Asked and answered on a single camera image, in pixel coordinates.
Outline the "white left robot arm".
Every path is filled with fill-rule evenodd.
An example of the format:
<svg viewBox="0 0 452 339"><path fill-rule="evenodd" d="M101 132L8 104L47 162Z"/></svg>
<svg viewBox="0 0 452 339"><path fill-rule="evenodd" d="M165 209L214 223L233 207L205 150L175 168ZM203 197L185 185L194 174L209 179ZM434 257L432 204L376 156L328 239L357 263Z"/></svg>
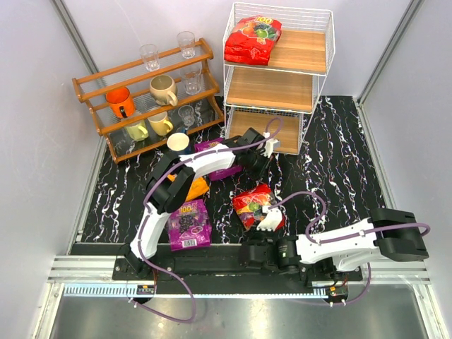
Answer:
<svg viewBox="0 0 452 339"><path fill-rule="evenodd" d="M260 134L253 128L244 135L227 139L212 148L190 155L175 151L164 154L151 172L140 226L124 258L138 278L146 278L152 268L145 262L157 251L157 244L170 215L180 208L194 180L235 165L261 177L270 157L280 144L275 134Z"/></svg>

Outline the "blue mug white inside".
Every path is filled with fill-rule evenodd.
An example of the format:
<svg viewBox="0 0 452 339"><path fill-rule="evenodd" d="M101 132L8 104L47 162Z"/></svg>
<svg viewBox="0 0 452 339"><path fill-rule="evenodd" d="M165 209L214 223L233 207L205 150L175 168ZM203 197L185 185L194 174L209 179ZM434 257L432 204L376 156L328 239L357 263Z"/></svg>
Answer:
<svg viewBox="0 0 452 339"><path fill-rule="evenodd" d="M188 155L191 153L190 138L185 133L173 133L167 139L167 147L178 155Z"/></svg>

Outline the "clear glass bottom shelf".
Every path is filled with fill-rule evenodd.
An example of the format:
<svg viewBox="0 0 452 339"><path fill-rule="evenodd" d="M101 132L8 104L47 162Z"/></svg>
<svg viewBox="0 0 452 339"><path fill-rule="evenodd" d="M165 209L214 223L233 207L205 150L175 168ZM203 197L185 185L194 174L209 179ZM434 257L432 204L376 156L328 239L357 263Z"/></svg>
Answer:
<svg viewBox="0 0 452 339"><path fill-rule="evenodd" d="M195 116L194 116L194 108L190 105L181 106L178 110L178 115L182 119L183 124L186 129L189 129L194 125Z"/></svg>

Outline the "clear glass top right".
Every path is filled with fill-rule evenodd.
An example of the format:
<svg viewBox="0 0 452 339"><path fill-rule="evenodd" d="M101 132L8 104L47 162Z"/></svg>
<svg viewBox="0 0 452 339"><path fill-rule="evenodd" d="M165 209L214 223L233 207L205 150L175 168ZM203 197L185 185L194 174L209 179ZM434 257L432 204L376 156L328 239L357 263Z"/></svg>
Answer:
<svg viewBox="0 0 452 339"><path fill-rule="evenodd" d="M195 56L195 41L195 35L190 31L183 31L177 35L177 42L183 58L190 59Z"/></svg>

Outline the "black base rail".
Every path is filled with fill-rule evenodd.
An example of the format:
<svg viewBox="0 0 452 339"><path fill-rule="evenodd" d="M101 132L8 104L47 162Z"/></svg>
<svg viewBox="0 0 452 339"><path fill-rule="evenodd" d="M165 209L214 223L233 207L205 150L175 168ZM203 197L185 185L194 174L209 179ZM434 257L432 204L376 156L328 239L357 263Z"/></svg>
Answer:
<svg viewBox="0 0 452 339"><path fill-rule="evenodd" d="M171 251L168 244L159 244L156 255L150 261L175 273L182 278L238 275L240 277L253 275L279 276L299 278L305 285L321 281L349 282L363 280L360 268L354 268L348 273L339 272L331 259L324 259L315 264L301 262L299 251L295 248L295 239L280 239L274 242L278 256L278 272L252 270L239 264L240 245L212 245L197 249Z"/></svg>

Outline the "clear glass middle shelf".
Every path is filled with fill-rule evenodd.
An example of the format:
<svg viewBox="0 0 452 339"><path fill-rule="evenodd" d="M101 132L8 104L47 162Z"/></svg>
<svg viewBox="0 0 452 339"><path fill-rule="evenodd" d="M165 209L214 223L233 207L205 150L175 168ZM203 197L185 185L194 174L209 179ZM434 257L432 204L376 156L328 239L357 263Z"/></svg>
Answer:
<svg viewBox="0 0 452 339"><path fill-rule="evenodd" d="M188 95L195 95L201 91L201 67L192 64L179 70L184 89Z"/></svg>

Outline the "purple candy bag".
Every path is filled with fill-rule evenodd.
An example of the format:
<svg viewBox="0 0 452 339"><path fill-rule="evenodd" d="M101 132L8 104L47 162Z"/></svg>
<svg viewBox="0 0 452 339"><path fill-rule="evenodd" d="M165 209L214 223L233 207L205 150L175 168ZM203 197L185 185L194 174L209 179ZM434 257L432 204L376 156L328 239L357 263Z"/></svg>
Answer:
<svg viewBox="0 0 452 339"><path fill-rule="evenodd" d="M196 152L201 152L210 148L215 147L217 144L222 143L225 139L224 138L216 138L209 141L204 141L201 143L196 143L194 145L194 150ZM231 168L228 169L220 169L217 171L214 171L208 175L209 180L213 181L219 181L228 177L231 177L235 175L236 173L239 173L242 171L242 167L239 165L234 165Z"/></svg>
<svg viewBox="0 0 452 339"><path fill-rule="evenodd" d="M208 211L202 199L184 203L167 221L171 251L210 246L211 231Z"/></svg>

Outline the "red candy bag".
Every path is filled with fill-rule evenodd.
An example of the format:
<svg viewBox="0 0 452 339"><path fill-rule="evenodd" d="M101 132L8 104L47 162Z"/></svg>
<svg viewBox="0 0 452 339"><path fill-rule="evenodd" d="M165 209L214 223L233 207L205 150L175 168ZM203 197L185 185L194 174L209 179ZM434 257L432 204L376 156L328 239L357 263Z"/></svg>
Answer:
<svg viewBox="0 0 452 339"><path fill-rule="evenodd" d="M232 199L233 208L246 231L250 231L252 228L256 229L259 222L264 219L263 206L274 206L275 204L275 196L267 184L259 184ZM282 215L282 222L276 230L281 229L284 224L285 216Z"/></svg>
<svg viewBox="0 0 452 339"><path fill-rule="evenodd" d="M281 33L282 23L274 18L243 18L226 40L224 60L236 64L267 66Z"/></svg>

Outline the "orange candy bag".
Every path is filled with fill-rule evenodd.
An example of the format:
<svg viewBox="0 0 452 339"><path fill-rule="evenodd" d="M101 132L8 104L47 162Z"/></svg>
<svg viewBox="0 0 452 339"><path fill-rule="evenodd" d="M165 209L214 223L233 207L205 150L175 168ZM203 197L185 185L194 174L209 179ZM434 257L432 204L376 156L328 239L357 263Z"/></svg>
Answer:
<svg viewBox="0 0 452 339"><path fill-rule="evenodd" d="M207 181L203 177L199 177L193 180L185 201L189 202L196 200L197 198L207 193L209 191L209 188L210 187Z"/></svg>

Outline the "purple candy bag front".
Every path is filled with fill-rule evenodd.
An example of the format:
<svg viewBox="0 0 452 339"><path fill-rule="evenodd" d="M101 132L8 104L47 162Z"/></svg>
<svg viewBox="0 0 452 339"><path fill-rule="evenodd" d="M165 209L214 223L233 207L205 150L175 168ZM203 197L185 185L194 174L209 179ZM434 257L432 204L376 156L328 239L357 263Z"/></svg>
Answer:
<svg viewBox="0 0 452 339"><path fill-rule="evenodd" d="M202 199L184 203L167 221L171 251L210 246L211 231L208 211Z"/></svg>

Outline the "yellow mug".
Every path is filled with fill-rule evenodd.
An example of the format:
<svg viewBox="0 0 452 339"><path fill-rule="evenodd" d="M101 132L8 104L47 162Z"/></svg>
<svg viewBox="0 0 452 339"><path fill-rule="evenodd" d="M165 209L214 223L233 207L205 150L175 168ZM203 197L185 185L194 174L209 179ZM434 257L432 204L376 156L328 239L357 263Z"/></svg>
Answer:
<svg viewBox="0 0 452 339"><path fill-rule="evenodd" d="M153 131L159 136L166 136L174 129L167 112L153 115L148 118L148 121Z"/></svg>

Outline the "purple candy bag back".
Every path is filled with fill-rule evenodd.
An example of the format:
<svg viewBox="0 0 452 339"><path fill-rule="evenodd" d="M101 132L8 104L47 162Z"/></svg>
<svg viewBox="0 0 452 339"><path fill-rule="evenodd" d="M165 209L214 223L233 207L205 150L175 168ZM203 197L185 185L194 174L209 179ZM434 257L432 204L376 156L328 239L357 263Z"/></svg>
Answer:
<svg viewBox="0 0 452 339"><path fill-rule="evenodd" d="M216 138L209 141L204 141L201 143L196 143L194 145L194 150L196 152L201 152L210 148L215 147L217 144L222 143L225 139L224 138ZM220 169L217 171L214 171L208 175L209 180L213 181L219 181L228 177L231 177L235 175L236 173L239 173L242 171L242 167L239 165L234 165L231 168L228 169Z"/></svg>

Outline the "orange mug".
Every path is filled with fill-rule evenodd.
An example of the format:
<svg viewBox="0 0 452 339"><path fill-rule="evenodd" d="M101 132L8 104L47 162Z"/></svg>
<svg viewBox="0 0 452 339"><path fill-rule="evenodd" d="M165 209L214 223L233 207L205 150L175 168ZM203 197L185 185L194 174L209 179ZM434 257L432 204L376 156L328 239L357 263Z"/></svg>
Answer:
<svg viewBox="0 0 452 339"><path fill-rule="evenodd" d="M127 87L120 87L106 94L106 101L113 113L120 119L131 117L136 107Z"/></svg>

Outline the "clear glass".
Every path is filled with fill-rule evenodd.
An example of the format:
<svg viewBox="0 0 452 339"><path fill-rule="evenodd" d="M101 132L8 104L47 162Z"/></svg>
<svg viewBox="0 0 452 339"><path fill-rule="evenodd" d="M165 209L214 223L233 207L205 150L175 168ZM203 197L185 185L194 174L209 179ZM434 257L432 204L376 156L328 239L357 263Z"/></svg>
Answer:
<svg viewBox="0 0 452 339"><path fill-rule="evenodd" d="M145 44L140 47L139 53L143 64L149 72L160 68L159 51L154 44Z"/></svg>
<svg viewBox="0 0 452 339"><path fill-rule="evenodd" d="M177 42L183 58L190 59L195 56L195 41L195 35L190 31L183 31L177 35Z"/></svg>

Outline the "pale green mug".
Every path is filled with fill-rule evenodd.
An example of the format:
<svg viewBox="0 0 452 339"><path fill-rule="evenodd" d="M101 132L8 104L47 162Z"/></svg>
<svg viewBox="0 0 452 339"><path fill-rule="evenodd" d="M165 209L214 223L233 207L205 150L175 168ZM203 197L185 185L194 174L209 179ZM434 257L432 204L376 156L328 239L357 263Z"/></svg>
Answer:
<svg viewBox="0 0 452 339"><path fill-rule="evenodd" d="M143 120L125 126L125 129L134 141L143 141L149 137L148 129Z"/></svg>

